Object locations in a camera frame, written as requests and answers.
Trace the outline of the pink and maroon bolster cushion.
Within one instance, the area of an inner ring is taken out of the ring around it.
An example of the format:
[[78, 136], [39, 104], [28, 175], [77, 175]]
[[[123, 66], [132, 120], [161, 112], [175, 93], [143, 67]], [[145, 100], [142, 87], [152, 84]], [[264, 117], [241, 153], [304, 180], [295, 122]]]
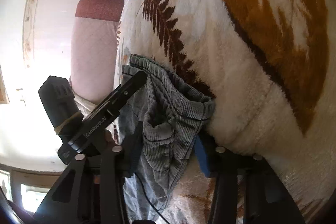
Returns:
[[117, 27], [124, 0], [80, 0], [71, 40], [71, 85], [74, 92], [99, 104], [112, 92]]

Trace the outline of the grey-blue denim pants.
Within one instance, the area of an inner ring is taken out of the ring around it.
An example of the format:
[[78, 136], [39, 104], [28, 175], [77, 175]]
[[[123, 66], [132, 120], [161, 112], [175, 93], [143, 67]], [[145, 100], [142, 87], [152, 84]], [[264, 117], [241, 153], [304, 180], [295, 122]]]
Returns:
[[215, 110], [211, 97], [185, 83], [175, 72], [140, 55], [122, 67], [127, 81], [137, 72], [146, 83], [122, 108], [120, 139], [143, 124], [137, 170], [123, 186], [130, 220], [204, 223], [210, 212], [211, 183], [191, 157], [195, 139]]

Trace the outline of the cream leaf-print fleece blanket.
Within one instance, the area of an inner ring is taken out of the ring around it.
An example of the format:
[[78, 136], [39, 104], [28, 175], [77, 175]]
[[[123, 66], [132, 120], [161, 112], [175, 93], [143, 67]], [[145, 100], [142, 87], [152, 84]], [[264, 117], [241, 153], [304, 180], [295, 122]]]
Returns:
[[216, 109], [210, 134], [270, 162], [312, 223], [335, 190], [335, 0], [127, 0], [119, 64], [173, 69]]

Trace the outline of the white leaf-print pillow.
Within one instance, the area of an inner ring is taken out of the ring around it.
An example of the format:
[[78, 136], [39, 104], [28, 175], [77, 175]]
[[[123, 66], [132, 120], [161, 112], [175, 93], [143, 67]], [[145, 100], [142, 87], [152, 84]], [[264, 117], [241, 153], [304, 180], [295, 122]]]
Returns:
[[81, 113], [83, 114], [84, 118], [86, 118], [96, 108], [97, 105], [82, 98], [73, 90], [71, 77], [68, 79], [68, 81], [70, 83], [70, 87], [75, 97], [75, 103], [77, 107], [79, 108], [79, 110], [81, 111]]

